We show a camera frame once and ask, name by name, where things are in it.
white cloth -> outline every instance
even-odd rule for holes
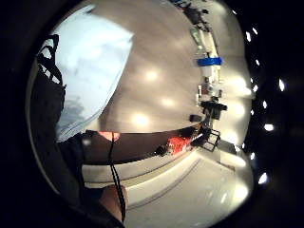
[[[66,85],[65,106],[57,123],[57,142],[81,132],[105,109],[123,74],[133,34],[80,9],[53,34],[59,35],[56,66]]]

black strap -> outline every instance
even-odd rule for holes
[[[114,147],[114,133],[112,132],[112,142],[111,142],[110,150],[108,152],[108,161],[110,163],[113,180],[114,180],[116,190],[117,190],[117,194],[118,194],[118,197],[119,197],[119,200],[120,200],[121,212],[122,212],[122,222],[124,222],[124,219],[125,219],[125,200],[124,200],[124,194],[123,194],[123,190],[122,190],[122,186],[121,186],[121,180],[120,180],[120,177],[119,177],[119,175],[116,171],[116,168],[115,168],[113,160],[112,160],[113,147]]]

person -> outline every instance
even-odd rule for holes
[[[98,132],[113,142],[120,138],[119,133]],[[65,142],[58,143],[66,165],[79,182],[80,209],[89,219],[105,228],[124,228],[125,210],[128,204],[128,195],[124,186],[114,184],[104,188],[87,188],[82,174],[82,165],[85,160],[85,151],[82,144],[82,134],[77,134]],[[119,188],[123,193],[120,198]]]

black cable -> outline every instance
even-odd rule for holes
[[[116,168],[114,166],[114,163],[113,163],[113,160],[112,160],[113,147],[114,147],[114,133],[112,132],[112,142],[111,142],[110,150],[108,152],[108,161],[110,163],[113,180],[114,180],[114,183],[115,183],[115,186],[116,186],[117,194],[118,194],[120,205],[121,205],[122,222],[124,222],[124,218],[125,218],[124,193],[123,193],[123,190],[122,190],[120,177],[117,173],[117,170],[116,170]]]

red object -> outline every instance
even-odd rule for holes
[[[171,155],[178,154],[182,149],[191,142],[188,138],[174,137],[168,140],[169,149],[171,150]]]
[[[98,134],[103,136],[109,141],[112,141],[112,132],[106,132],[106,131],[98,131]],[[121,134],[114,132],[114,142],[117,141],[120,138]]]

